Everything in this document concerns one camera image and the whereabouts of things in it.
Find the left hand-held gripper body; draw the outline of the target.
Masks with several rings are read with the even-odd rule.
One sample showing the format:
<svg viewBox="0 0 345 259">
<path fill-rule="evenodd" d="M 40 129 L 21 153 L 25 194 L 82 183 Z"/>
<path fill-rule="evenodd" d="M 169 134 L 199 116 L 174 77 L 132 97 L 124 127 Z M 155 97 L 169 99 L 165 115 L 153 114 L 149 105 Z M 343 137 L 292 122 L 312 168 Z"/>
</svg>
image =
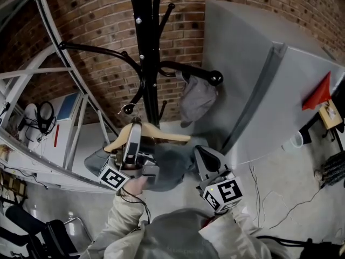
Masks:
<svg viewBox="0 0 345 259">
<path fill-rule="evenodd" d="M 140 151 L 143 124 L 133 122 L 124 127 L 118 138 L 104 148 L 109 154 L 99 174 L 99 181 L 115 191 L 126 182 L 142 176 L 159 176 L 159 166 L 151 154 Z"/>
</svg>

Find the wooden clothes hanger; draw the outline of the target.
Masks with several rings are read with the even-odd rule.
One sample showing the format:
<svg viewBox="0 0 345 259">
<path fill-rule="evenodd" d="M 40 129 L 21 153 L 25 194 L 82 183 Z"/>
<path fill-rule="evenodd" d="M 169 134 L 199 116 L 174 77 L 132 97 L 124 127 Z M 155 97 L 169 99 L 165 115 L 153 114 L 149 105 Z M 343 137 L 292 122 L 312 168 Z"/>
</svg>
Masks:
<svg viewBox="0 0 345 259">
<path fill-rule="evenodd" d="M 135 125 L 138 124 L 129 123 L 124 128 L 122 128 L 117 139 L 114 140 L 112 143 L 108 144 L 106 147 L 104 147 L 103 150 L 107 153 L 110 153 L 111 151 L 119 149 L 120 147 L 125 145 L 128 142 L 130 133 L 134 130 Z M 191 139 L 191 136 L 189 135 L 164 132 L 148 122 L 142 122 L 142 125 L 139 126 L 141 127 L 141 129 L 139 130 L 139 140 L 141 136 L 178 142 L 188 142 Z"/>
</svg>

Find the grey t-shirt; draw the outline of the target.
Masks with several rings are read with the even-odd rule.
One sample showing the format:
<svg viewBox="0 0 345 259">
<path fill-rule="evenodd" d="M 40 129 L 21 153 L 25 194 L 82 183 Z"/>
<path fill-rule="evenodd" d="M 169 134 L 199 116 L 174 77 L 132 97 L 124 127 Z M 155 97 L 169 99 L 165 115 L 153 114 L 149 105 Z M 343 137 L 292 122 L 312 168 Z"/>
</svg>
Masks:
<svg viewBox="0 0 345 259">
<path fill-rule="evenodd" d="M 156 183 L 148 181 L 146 190 L 154 192 L 167 192 L 183 182 L 185 173 L 193 170 L 192 162 L 194 144 L 190 141 L 185 145 L 157 144 L 154 148 L 154 158 L 160 168 Z M 100 170 L 109 154 L 102 148 L 84 160 L 85 167 L 95 176 Z"/>
</svg>

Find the black coat stand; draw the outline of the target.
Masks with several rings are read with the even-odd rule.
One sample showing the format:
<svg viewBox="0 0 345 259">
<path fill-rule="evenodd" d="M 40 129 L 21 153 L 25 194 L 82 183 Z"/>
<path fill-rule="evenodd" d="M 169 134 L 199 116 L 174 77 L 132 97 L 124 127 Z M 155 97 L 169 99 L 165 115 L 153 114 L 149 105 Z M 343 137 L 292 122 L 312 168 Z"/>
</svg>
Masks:
<svg viewBox="0 0 345 259">
<path fill-rule="evenodd" d="M 134 106 L 140 99 L 144 102 L 148 122 L 158 127 L 164 112 L 164 107 L 158 106 L 157 98 L 157 75 L 175 77 L 178 71 L 188 76 L 194 76 L 207 81 L 211 86 L 216 87 L 223 82 L 223 75 L 216 70 L 207 71 L 199 67 L 187 64 L 161 61 L 160 60 L 160 38 L 163 29 L 175 8 L 173 3 L 168 5 L 165 15 L 160 18 L 161 0 L 131 0 L 135 21 L 137 46 L 140 63 L 136 63 L 126 52 L 115 52 L 110 49 L 73 44 L 62 41 L 59 50 L 79 50 L 104 54 L 119 58 L 129 64 L 137 73 L 140 86 L 131 102 L 123 107 L 125 114 L 132 114 Z"/>
</svg>

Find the person's left forearm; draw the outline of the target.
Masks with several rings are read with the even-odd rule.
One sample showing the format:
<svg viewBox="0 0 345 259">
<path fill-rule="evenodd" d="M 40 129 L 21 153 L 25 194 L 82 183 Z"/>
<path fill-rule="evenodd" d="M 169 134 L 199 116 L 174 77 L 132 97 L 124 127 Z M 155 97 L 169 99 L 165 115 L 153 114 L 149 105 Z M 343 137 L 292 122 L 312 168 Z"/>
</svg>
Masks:
<svg viewBox="0 0 345 259">
<path fill-rule="evenodd" d="M 79 259 L 134 259 L 143 238 L 140 218 L 144 213 L 142 192 L 147 178 L 131 179 L 116 192 L 106 227 Z"/>
</svg>

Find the person's right forearm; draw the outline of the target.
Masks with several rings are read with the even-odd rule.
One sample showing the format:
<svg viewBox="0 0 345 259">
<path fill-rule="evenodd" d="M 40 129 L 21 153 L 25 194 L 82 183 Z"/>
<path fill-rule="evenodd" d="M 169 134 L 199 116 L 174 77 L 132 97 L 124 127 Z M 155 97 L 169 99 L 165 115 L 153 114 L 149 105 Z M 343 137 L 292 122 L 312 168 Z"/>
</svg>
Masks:
<svg viewBox="0 0 345 259">
<path fill-rule="evenodd" d="M 212 244 L 219 259 L 291 259 L 271 231 L 255 226 L 240 209 L 216 217 L 198 233 Z"/>
</svg>

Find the grey cap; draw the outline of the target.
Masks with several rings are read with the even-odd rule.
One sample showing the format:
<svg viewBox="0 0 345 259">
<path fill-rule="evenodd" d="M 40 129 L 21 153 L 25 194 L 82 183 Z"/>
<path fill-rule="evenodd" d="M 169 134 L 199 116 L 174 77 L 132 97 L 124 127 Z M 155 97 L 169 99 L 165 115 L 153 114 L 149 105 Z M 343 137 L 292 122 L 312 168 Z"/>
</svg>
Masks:
<svg viewBox="0 0 345 259">
<path fill-rule="evenodd" d="M 218 93 L 214 86 L 202 78 L 195 76 L 187 78 L 181 71 L 176 72 L 176 78 L 185 83 L 180 98 L 180 126 L 186 128 L 211 108 Z"/>
</svg>

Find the person's grey hoodie torso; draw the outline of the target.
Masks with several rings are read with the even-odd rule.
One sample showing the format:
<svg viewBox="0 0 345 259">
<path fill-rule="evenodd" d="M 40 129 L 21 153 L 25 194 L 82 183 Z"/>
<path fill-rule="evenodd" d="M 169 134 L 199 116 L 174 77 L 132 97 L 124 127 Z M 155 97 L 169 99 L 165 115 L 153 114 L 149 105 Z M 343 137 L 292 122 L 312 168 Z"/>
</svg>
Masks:
<svg viewBox="0 0 345 259">
<path fill-rule="evenodd" d="M 210 216 L 199 209 L 179 209 L 156 217 L 145 228 L 134 259 L 219 259 L 199 231 Z"/>
</svg>

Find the blue book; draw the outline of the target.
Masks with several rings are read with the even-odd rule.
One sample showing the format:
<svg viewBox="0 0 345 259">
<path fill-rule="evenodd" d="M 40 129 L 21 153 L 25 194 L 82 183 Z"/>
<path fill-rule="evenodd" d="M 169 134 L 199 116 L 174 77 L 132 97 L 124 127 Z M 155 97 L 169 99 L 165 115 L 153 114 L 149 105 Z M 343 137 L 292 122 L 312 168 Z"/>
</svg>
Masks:
<svg viewBox="0 0 345 259">
<path fill-rule="evenodd" d="M 64 98 L 57 115 L 57 121 L 66 121 L 72 119 L 78 99 L 78 93 L 72 93 Z"/>
</svg>

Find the black headphones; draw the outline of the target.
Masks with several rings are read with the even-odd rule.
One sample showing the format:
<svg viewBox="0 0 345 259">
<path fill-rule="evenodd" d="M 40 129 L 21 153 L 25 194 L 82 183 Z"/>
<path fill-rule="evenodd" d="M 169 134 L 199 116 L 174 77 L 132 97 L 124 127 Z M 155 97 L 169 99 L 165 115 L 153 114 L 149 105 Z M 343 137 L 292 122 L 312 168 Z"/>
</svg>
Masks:
<svg viewBox="0 0 345 259">
<path fill-rule="evenodd" d="M 41 114 L 42 108 L 45 105 L 49 105 L 51 110 L 51 115 L 48 118 L 44 118 Z M 42 135 L 48 135 L 51 132 L 50 125 L 53 123 L 53 120 L 56 119 L 56 117 L 54 116 L 53 105 L 49 101 L 44 101 L 41 104 L 37 104 L 36 107 L 36 120 L 38 129 Z"/>
</svg>

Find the wooden step stool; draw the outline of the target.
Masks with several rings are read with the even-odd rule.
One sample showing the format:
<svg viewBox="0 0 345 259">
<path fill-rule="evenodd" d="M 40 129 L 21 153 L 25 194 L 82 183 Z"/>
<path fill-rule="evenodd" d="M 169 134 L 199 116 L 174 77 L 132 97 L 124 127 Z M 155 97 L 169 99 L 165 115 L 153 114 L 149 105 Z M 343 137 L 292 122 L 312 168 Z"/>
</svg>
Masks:
<svg viewBox="0 0 345 259">
<path fill-rule="evenodd" d="M 0 169 L 0 195 L 6 199 L 27 198 L 27 184 L 24 180 Z"/>
</svg>

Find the white round device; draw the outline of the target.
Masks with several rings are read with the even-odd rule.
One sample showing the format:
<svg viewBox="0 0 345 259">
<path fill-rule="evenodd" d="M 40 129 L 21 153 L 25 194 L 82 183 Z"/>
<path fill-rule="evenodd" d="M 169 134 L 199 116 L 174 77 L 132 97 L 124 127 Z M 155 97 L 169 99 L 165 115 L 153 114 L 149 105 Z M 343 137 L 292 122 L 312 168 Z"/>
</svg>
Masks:
<svg viewBox="0 0 345 259">
<path fill-rule="evenodd" d="M 34 121 L 37 120 L 36 114 L 37 114 L 36 104 L 34 103 L 28 104 L 24 110 L 24 119 L 26 123 L 28 124 L 34 123 Z"/>
</svg>

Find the red paper decoration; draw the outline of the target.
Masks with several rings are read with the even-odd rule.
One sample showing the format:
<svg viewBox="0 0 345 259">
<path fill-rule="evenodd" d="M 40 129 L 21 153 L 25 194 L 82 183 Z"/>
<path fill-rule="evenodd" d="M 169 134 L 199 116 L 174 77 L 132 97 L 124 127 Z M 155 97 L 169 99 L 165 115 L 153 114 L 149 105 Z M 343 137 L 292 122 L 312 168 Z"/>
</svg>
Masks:
<svg viewBox="0 0 345 259">
<path fill-rule="evenodd" d="M 329 71 L 315 90 L 309 95 L 309 97 L 303 102 L 302 110 L 314 110 L 317 105 L 322 104 L 331 99 L 330 95 L 330 76 Z"/>
</svg>

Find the yellow cardboard box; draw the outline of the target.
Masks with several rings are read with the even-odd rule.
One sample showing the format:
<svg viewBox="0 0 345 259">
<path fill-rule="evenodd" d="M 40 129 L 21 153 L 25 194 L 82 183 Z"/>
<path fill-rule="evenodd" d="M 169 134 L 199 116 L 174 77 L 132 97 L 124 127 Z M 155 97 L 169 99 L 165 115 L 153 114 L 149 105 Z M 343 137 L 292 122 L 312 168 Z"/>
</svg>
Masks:
<svg viewBox="0 0 345 259">
<path fill-rule="evenodd" d="M 322 104 L 319 109 L 319 115 L 327 130 L 343 123 L 342 117 L 332 100 L 328 100 Z"/>
</svg>

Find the black chair chrome sled frame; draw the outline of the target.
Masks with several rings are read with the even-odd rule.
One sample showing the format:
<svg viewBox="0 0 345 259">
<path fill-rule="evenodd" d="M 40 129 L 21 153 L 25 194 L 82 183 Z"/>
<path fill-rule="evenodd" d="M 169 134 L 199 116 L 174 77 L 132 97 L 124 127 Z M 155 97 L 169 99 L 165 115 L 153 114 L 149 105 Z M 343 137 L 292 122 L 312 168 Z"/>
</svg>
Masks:
<svg viewBox="0 0 345 259">
<path fill-rule="evenodd" d="M 52 259 L 79 259 L 93 238 L 79 217 L 45 223 L 42 237 Z"/>
</svg>

